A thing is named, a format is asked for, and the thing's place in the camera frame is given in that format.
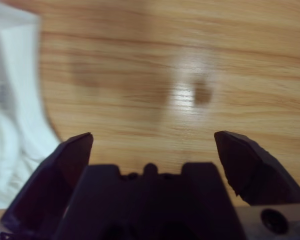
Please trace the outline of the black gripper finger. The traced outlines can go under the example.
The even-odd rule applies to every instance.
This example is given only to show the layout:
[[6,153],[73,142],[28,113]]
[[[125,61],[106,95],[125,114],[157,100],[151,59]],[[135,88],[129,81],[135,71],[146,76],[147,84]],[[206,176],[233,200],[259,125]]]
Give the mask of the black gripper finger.
[[69,138],[39,164],[1,217],[1,225],[27,240],[49,240],[89,163],[93,135]]
[[300,204],[300,186],[268,151],[245,135],[214,133],[228,184],[251,206]]

